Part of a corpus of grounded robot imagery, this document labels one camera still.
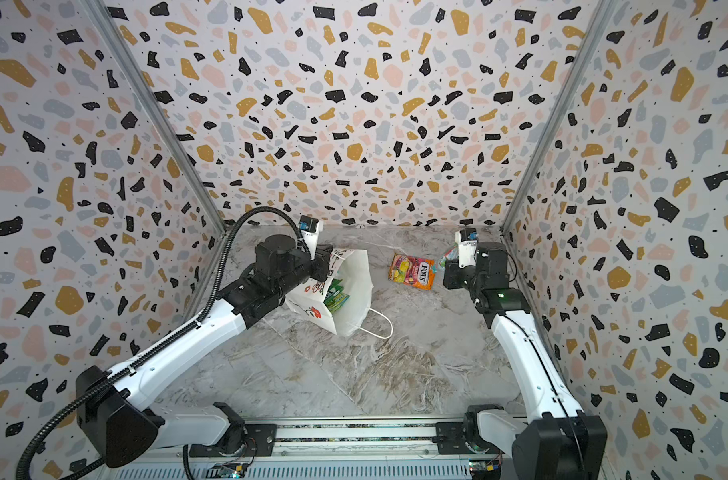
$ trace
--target pink speckle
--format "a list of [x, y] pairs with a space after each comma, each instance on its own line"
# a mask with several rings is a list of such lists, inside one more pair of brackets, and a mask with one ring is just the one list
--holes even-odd
[[62, 95], [63, 97], [70, 94], [70, 87], [68, 86], [67, 82], [57, 82], [54, 84], [55, 90], [57, 90], [57, 93]]
[[391, 24], [394, 27], [401, 26], [401, 20], [398, 19], [398, 14], [396, 13], [396, 7], [393, 6], [393, 4], [391, 4], [390, 20], [391, 20]]
[[286, 22], [284, 22], [284, 15], [282, 15], [281, 12], [275, 14], [273, 22], [279, 26], [281, 33], [286, 33], [288, 29], [286, 28]]
[[21, 330], [16, 326], [0, 326], [0, 335], [7, 339], [15, 339], [20, 336]]
[[404, 72], [394, 64], [389, 64], [382, 71], [382, 76], [385, 77], [385, 81], [388, 82], [393, 88], [401, 86], [401, 81], [404, 79]]
[[37, 362], [46, 360], [46, 347], [43, 344], [43, 328], [41, 325], [33, 325], [28, 329], [23, 340], [23, 353], [32, 357]]
[[695, 89], [692, 93], [692, 101], [690, 102], [689, 110], [695, 110], [700, 107], [700, 102], [703, 101], [703, 97], [705, 97], [705, 93], [708, 91], [709, 87], [710, 85], [703, 85], [702, 87], [697, 87]]
[[41, 27], [47, 32], [51, 32], [52, 27], [54, 26], [54, 22], [43, 15], [36, 16], [36, 22], [38, 22], [38, 24], [41, 25]]
[[12, 317], [15, 311], [15, 301], [10, 296], [5, 296], [1, 301], [1, 318], [8, 319]]
[[148, 18], [145, 16], [144, 13], [140, 12], [139, 10], [134, 11], [134, 18], [137, 19], [139, 24], [142, 25], [143, 28], [148, 28]]
[[17, 167], [0, 167], [0, 190], [23, 193], [32, 185], [27, 177]]
[[188, 10], [188, 7], [185, 6], [184, 3], [180, 4], [183, 7], [183, 14], [185, 15], [185, 19], [190, 22], [193, 26], [198, 27], [200, 25], [199, 20], [196, 18], [196, 15], [192, 14], [190, 10]]
[[52, 231], [48, 228], [33, 228], [32, 234], [35, 235], [37, 238], [41, 238], [42, 240], [44, 240], [51, 237]]
[[690, 124], [688, 121], [684, 120], [683, 118], [680, 118], [676, 123], [674, 124], [674, 131], [681, 135], [685, 131], [687, 131], [690, 128]]
[[14, 255], [14, 266], [28, 275], [35, 275], [38, 272], [36, 258], [33, 256], [32, 250], [25, 246], [21, 247]]
[[597, 124], [604, 117], [607, 106], [604, 104], [603, 98], [597, 98], [590, 104], [590, 121]]
[[201, 75], [209, 80], [209, 83], [211, 83], [215, 87], [225, 88], [225, 76], [223, 72], [220, 72], [218, 68], [213, 67], [212, 65], [206, 65], [202, 69]]
[[27, 62], [28, 62], [28, 65], [30, 65], [31, 67], [33, 67], [38, 72], [41, 72], [41, 74], [44, 77], [48, 77], [49, 76], [49, 69], [46, 68], [46, 66], [43, 63], [39, 62], [38, 61], [38, 58], [33, 57], [32, 54], [28, 54], [27, 55]]
[[58, 268], [57, 272], [54, 274], [54, 281], [55, 282], [61, 282], [63, 280], [72, 280], [76, 278], [76, 272], [72, 271], [71, 269], [67, 268]]
[[594, 241], [588, 244], [589, 252], [601, 252], [603, 254], [606, 254], [607, 252], [609, 252], [609, 250], [610, 246], [603, 238], [596, 238], [594, 239]]
[[670, 260], [674, 258], [674, 249], [666, 244], [657, 244], [647, 254], [650, 260]]

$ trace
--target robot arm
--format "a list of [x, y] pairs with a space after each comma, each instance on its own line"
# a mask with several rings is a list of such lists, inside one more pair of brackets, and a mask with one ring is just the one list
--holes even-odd
[[473, 228], [457, 232], [455, 240], [458, 258], [447, 262], [444, 286], [468, 290], [500, 341], [521, 387], [528, 421], [501, 408], [472, 407], [466, 414], [466, 438], [491, 443], [511, 455], [524, 480], [596, 478], [607, 430], [598, 416], [583, 413], [551, 362], [530, 306], [521, 291], [509, 285], [505, 245], [478, 243]]

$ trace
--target white paper bag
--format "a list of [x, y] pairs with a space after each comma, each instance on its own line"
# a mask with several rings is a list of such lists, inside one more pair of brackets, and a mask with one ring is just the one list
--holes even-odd
[[[350, 298], [334, 313], [324, 305], [324, 298], [334, 278], [342, 278], [344, 293]], [[361, 328], [369, 310], [388, 317], [371, 309], [371, 276], [369, 275], [369, 256], [366, 250], [334, 249], [329, 259], [329, 278], [326, 282], [317, 282], [309, 278], [286, 294], [285, 305], [295, 313], [302, 315], [323, 329], [340, 336], [350, 336], [357, 330], [363, 330], [378, 338], [387, 339]]]

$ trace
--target metal corner post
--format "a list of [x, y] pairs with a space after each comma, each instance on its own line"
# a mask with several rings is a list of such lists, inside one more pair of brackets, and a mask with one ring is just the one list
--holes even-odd
[[513, 196], [511, 206], [508, 208], [505, 220], [502, 225], [502, 233], [505, 235], [510, 232], [513, 227], [513, 223], [516, 220], [516, 212], [523, 203], [523, 199], [527, 197], [526, 191], [534, 182], [535, 175], [540, 170], [543, 162], [545, 161], [545, 154], [551, 147], [553, 139], [556, 137], [561, 120], [564, 119], [564, 115], [569, 109], [569, 104], [574, 97], [575, 92], [578, 90], [580, 79], [583, 77], [585, 69], [588, 67], [590, 59], [594, 56], [594, 51], [601, 39], [604, 29], [609, 23], [609, 19], [614, 12], [615, 5], [619, 0], [599, 0], [596, 9], [594, 10], [593, 16], [590, 18], [588, 23], [588, 30], [585, 34], [585, 39], [580, 50], [574, 59], [574, 65], [567, 76], [567, 81], [564, 82], [564, 87], [561, 88], [556, 104], [551, 110], [551, 114], [548, 116], [548, 120], [545, 123], [545, 130], [543, 136], [537, 143], [537, 147], [534, 149], [532, 154], [532, 160], [529, 162], [526, 170], [523, 172], [523, 178], [521, 183], [516, 189], [516, 194]]
[[142, 76], [142, 71], [140, 71], [132, 53], [128, 50], [126, 43], [123, 41], [116, 24], [114, 24], [110, 18], [105, 3], [102, 0], [80, 0], [80, 3], [84, 7], [86, 14], [89, 16], [94, 26], [99, 31], [100, 35], [102, 35], [102, 39], [105, 40], [105, 43], [107, 43], [110, 53], [126, 75], [126, 80], [131, 85], [140, 104], [145, 109], [153, 125], [158, 130], [158, 134], [161, 136], [161, 139], [172, 151], [172, 155], [178, 160], [177, 165], [185, 174], [185, 178], [188, 181], [188, 185], [193, 191], [193, 194], [199, 199], [201, 208], [209, 217], [215, 229], [217, 229], [218, 235], [223, 235], [225, 233], [225, 222], [222, 218], [220, 218], [217, 207], [212, 202], [212, 198], [209, 197], [209, 193], [201, 183], [201, 179], [196, 173], [196, 169], [194, 169], [188, 161], [188, 154], [179, 143], [177, 135], [174, 133], [174, 130], [172, 130], [172, 126], [169, 124], [163, 111], [158, 106], [155, 95], [153, 95], [153, 92], [150, 90], [150, 87]]

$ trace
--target black speckle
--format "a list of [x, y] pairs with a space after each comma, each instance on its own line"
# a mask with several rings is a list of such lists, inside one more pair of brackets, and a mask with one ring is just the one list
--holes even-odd
[[517, 8], [516, 12], [513, 14], [513, 19], [521, 20], [522, 22], [534, 23], [535, 13], [536, 12], [533, 12], [532, 10], [521, 10], [520, 8]]
[[705, 242], [697, 235], [690, 235], [690, 253], [697, 258], [708, 258]]
[[23, 131], [23, 140], [27, 142], [30, 151], [43, 153], [46, 150], [46, 145], [28, 131]]
[[654, 207], [657, 209], [657, 216], [669, 222], [673, 222], [676, 215], [679, 214], [679, 209], [663, 197], [655, 200]]
[[327, 7], [313, 7], [313, 14], [316, 18], [328, 18], [329, 20], [335, 19], [335, 10]]
[[169, 14], [169, 6], [166, 2], [161, 2], [157, 5], [153, 5], [152, 7], [150, 7], [150, 14], [153, 15], [154, 17], [158, 17], [161, 15], [166, 16]]
[[12, 220], [0, 222], [0, 236], [16, 234], [23, 229], [23, 217], [15, 216]]

